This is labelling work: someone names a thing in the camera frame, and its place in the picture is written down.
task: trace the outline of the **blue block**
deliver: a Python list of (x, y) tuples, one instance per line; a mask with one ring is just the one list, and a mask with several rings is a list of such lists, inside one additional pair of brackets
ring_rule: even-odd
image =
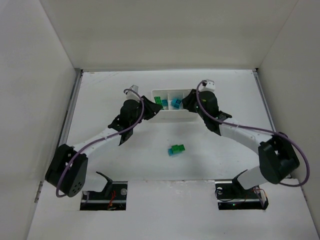
[(163, 99), (161, 100), (162, 102), (162, 106), (167, 107), (168, 106), (168, 100), (167, 99)]
[(180, 104), (181, 104), (181, 99), (178, 99), (178, 98), (172, 99), (171, 105), (174, 108), (179, 109), (180, 108)]
[(177, 153), (174, 153), (173, 151), (172, 151), (172, 148), (169, 148), (168, 149), (168, 154), (169, 154), (169, 156), (174, 156), (174, 155), (178, 155), (178, 154), (181, 154), (182, 152), (177, 152)]

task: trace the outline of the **green block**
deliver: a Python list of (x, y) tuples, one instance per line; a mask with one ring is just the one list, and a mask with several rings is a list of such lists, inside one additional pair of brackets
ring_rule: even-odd
[(185, 149), (185, 146), (182, 144), (182, 145), (179, 145), (178, 146), (179, 147), (179, 151), (180, 152), (183, 152), (183, 151), (185, 151), (186, 149)]
[(159, 104), (159, 105), (161, 105), (162, 106), (162, 100), (161, 100), (161, 97), (159, 97), (159, 96), (155, 96), (154, 97), (154, 101), (155, 101), (155, 103), (156, 104)]
[(172, 149), (173, 154), (180, 153), (180, 148), (179, 148), (178, 145), (173, 145), (173, 146), (171, 147), (171, 149)]

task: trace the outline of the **white tray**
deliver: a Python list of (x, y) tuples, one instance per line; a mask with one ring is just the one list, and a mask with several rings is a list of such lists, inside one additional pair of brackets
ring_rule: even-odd
[(184, 119), (188, 122), (193, 122), (197, 120), (198, 114), (194, 112), (189, 112), (183, 109), (181, 104), (180, 109), (176, 109), (171, 106), (171, 102), (174, 98), (184, 99), (189, 95), (191, 89), (155, 89), (151, 91), (151, 100), (155, 103), (155, 97), (160, 97), (161, 100), (167, 100), (168, 106), (164, 106), (163, 110), (153, 118), (156, 120), (170, 120), (170, 119)]

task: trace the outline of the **white table surface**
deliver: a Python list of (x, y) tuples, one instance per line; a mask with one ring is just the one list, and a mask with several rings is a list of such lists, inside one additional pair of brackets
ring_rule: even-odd
[[(222, 111), (244, 124), (271, 128), (250, 70), (98, 72), (83, 76), (67, 143), (106, 128), (125, 100), (123, 89), (132, 84), (149, 98), (153, 89), (190, 89), (203, 79), (215, 81)], [(186, 151), (169, 157), (175, 144)], [(114, 181), (129, 181), (126, 211), (79, 211), (81, 194), (57, 198), (45, 182), (28, 240), (318, 240), (300, 188), (263, 184), (266, 211), (218, 209), (210, 179), (233, 178), (257, 164), (254, 152), (210, 132), (200, 118), (143, 121), (125, 144), (88, 164), (91, 174), (99, 170)]]
[[(83, 142), (104, 130), (119, 114), (123, 90), (135, 84), (151, 98), (154, 89), (192, 89), (215, 81), (220, 109), (243, 124), (271, 129), (251, 70), (163, 70), (84, 73), (67, 143)], [(186, 151), (170, 157), (171, 145)], [(210, 132), (197, 122), (143, 121), (122, 146), (89, 159), (88, 174), (100, 171), (115, 181), (233, 178), (258, 165), (258, 156), (241, 144)]]
[(126, 211), (79, 211), (45, 182), (28, 240), (319, 240), (300, 188), (261, 187), (266, 211), (219, 210), (212, 180), (132, 180)]

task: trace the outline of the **red wire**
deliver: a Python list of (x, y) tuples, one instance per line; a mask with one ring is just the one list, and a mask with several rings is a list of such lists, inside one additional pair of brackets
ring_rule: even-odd
[(115, 199), (115, 197), (116, 197), (116, 191), (113, 190), (113, 192), (111, 193), (111, 199), (109, 201), (109, 205), (108, 205), (107, 209), (111, 206), (112, 201)]
[(236, 203), (234, 206), (236, 206), (236, 205), (240, 205), (240, 204), (243, 204), (245, 201), (247, 201), (247, 198), (248, 198), (248, 195), (245, 195), (245, 199), (244, 199), (244, 201), (239, 202), (239, 203)]
[(266, 191), (265, 191), (265, 190), (263, 190), (262, 188), (256, 188), (255, 190), (263, 191), (263, 193), (264, 193), (265, 197), (267, 197)]

